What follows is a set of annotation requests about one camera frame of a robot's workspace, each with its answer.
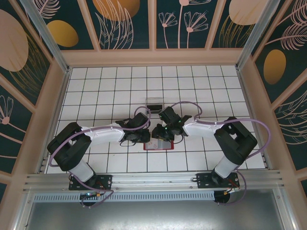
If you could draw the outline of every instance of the small black object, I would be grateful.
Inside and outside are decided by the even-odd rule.
[[[116,121],[123,128],[137,128],[144,125],[148,118],[143,113],[138,113],[134,118],[128,118],[121,121]],[[126,140],[132,143],[147,143],[150,140],[150,132],[147,128],[138,129],[134,131],[124,130],[125,135],[120,142]]]
[[[95,175],[95,181],[90,187],[101,190],[110,190],[112,187],[112,177],[112,175]],[[81,185],[74,176],[70,177],[68,189],[71,191],[91,190]]]
[[[223,125],[220,129],[216,130],[214,136],[227,159],[237,165],[241,165],[257,145],[256,138],[241,122]]]
[[[80,132],[81,127],[76,122],[69,123],[47,146],[50,154],[73,134]],[[78,135],[72,139],[73,145],[66,143],[55,155],[54,160],[62,171],[69,171],[76,167],[91,144],[91,138],[85,134]]]
[[[232,172],[225,179],[216,183],[212,178],[212,173],[198,173],[196,174],[196,178],[194,178],[194,182],[197,183],[198,188],[229,188],[233,187],[233,185],[229,182],[231,180],[235,185],[240,187],[240,183],[238,180],[238,174],[236,172]]]
[[[175,135],[182,135],[186,137],[188,136],[185,133],[183,126],[184,123],[192,116],[185,115],[181,118],[170,106],[162,110],[159,115],[160,119],[166,123],[166,126],[158,124],[157,127],[153,129],[153,138],[162,139],[165,141],[173,141],[175,139]]]
[[[161,104],[148,104],[147,108],[150,110],[152,114],[158,114],[163,109],[163,106]]]

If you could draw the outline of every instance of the beige wall trim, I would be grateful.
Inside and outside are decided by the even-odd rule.
[[[283,103],[295,90],[297,90],[302,84],[304,84],[305,81],[307,81],[307,68],[272,103],[272,105],[271,105],[272,110],[275,110],[281,103]]]
[[[90,16],[90,12],[88,11],[88,7],[87,4],[85,2],[85,0],[78,0],[78,4],[81,10],[81,14],[84,20],[84,23],[86,25],[87,28],[87,32],[90,36],[90,39],[92,41],[93,47],[95,51],[99,51],[100,47],[99,47],[99,43],[98,43],[98,39],[95,33],[95,29],[94,29],[94,25]]]
[[[235,64],[241,50],[130,50],[129,52],[105,50],[103,52],[63,52],[70,67],[94,67],[108,65],[150,65],[150,64]]]
[[[300,229],[304,229],[303,226],[307,226],[307,203],[305,193],[302,193],[301,184],[298,180],[298,177],[303,175],[302,173],[298,174],[294,168],[293,161],[290,157],[277,119],[272,111],[271,103],[268,102],[268,97],[263,88],[261,77],[251,58],[246,62],[241,73],[246,90],[249,94],[251,107],[256,116],[255,118],[266,123],[272,133],[272,141],[268,146],[266,153],[273,169],[280,170],[299,227]],[[266,140],[266,130],[263,128],[260,128],[259,130],[264,140]]]
[[[13,225],[14,216],[22,198],[26,176],[29,173],[35,172],[37,160],[53,115],[52,112],[56,106],[55,102],[58,98],[64,75],[56,61],[52,63],[48,75],[50,76],[46,77],[46,86],[41,91],[37,108],[32,115],[22,148],[18,154],[12,173],[11,184],[1,202],[0,223],[3,230],[11,229]]]
[[[253,60],[256,60],[259,56],[259,54],[261,53],[262,49],[264,48],[265,44],[267,43],[267,41],[269,40],[270,36],[272,35],[273,31],[276,28],[276,25],[278,24],[278,22],[281,20],[281,18],[283,17],[284,13],[286,12],[286,10],[288,9],[289,5],[291,4],[292,0],[286,0],[285,3],[283,4],[283,6],[281,7],[281,9],[279,10],[277,16],[275,17],[272,25],[270,26],[270,28],[268,29],[267,33],[265,34],[265,36],[263,37],[262,42],[260,43],[258,49],[256,50],[256,52],[254,53],[253,56]]]
[[[205,50],[208,50],[212,47],[217,28],[219,27],[219,23],[224,11],[224,6],[226,4],[226,0],[218,0],[215,8],[215,12],[212,18],[212,22],[210,25],[210,31],[208,33],[207,42],[205,45]]]

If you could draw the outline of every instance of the dark green wallpaper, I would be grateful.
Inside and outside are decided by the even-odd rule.
[[[0,0],[0,21],[0,74],[35,105],[50,62],[7,0]]]
[[[200,0],[199,4],[157,1],[157,48],[204,48],[217,1]]]
[[[32,113],[0,86],[0,171],[12,173]]]
[[[307,68],[307,5],[294,0],[256,59],[269,99],[275,99]]]
[[[6,184],[0,183],[0,204],[6,189]]]
[[[86,0],[100,48],[149,49],[147,0],[118,2]]]

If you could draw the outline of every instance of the purple cable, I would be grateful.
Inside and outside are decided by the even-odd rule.
[[[145,106],[140,106],[138,107],[135,111],[138,111],[140,108],[145,108],[147,111],[148,111],[148,114],[149,114],[149,118],[148,120],[145,122],[144,125],[140,126],[140,127],[137,127],[137,128],[122,128],[122,127],[115,127],[116,129],[121,129],[121,130],[129,130],[129,131],[134,131],[134,130],[138,130],[138,129],[141,129],[143,127],[145,127],[149,121],[150,121],[150,118],[151,118],[151,112],[150,110],[145,107]],[[99,127],[95,127],[95,128],[90,128],[90,129],[87,129],[87,130],[83,130],[83,131],[80,131],[78,133],[75,133],[74,135],[72,135],[71,137],[67,138],[62,144],[60,144],[60,146],[54,151],[54,153],[50,156],[50,159],[49,159],[49,166],[50,167],[58,167],[58,165],[56,164],[52,164],[52,160],[54,158],[54,156],[58,153],[58,151],[67,143],[69,142],[71,139],[75,138],[76,136],[78,135],[81,135],[83,133],[88,133],[88,132],[92,132],[92,131],[97,131],[97,130],[101,130],[101,129],[107,129],[107,128],[110,128],[110,129],[113,129],[112,126],[99,126]]]
[[[270,131],[269,127],[268,127],[265,123],[263,123],[263,122],[261,122],[261,121],[259,121],[259,120],[250,119],[250,118],[240,118],[240,119],[229,120],[229,121],[216,121],[216,122],[201,121],[201,120],[198,120],[198,119],[197,119],[197,117],[200,117],[200,115],[202,114],[202,109],[201,109],[201,107],[200,107],[198,104],[196,104],[196,103],[194,103],[194,102],[183,101],[183,102],[177,102],[177,103],[173,104],[171,107],[175,106],[176,104],[193,104],[193,105],[197,106],[197,107],[199,108],[200,112],[199,112],[199,114],[197,114],[197,115],[194,116],[194,120],[195,120],[196,122],[200,123],[200,124],[204,124],[204,125],[215,125],[215,126],[216,126],[216,125],[225,125],[225,124],[234,123],[234,122],[251,121],[251,122],[255,122],[255,123],[261,124],[263,127],[265,127],[266,130],[267,130],[267,132],[268,132],[268,140],[267,140],[267,142],[262,146],[262,148],[260,148],[260,149],[257,150],[256,152],[250,154],[250,155],[247,157],[247,159],[248,159],[248,158],[251,158],[251,157],[253,157],[253,156],[255,156],[256,154],[258,154],[258,153],[260,153],[260,152],[262,152],[265,148],[267,148],[267,146],[269,145],[269,143],[270,143],[270,141],[271,141],[271,138],[272,138],[272,137],[271,137],[271,131]]]

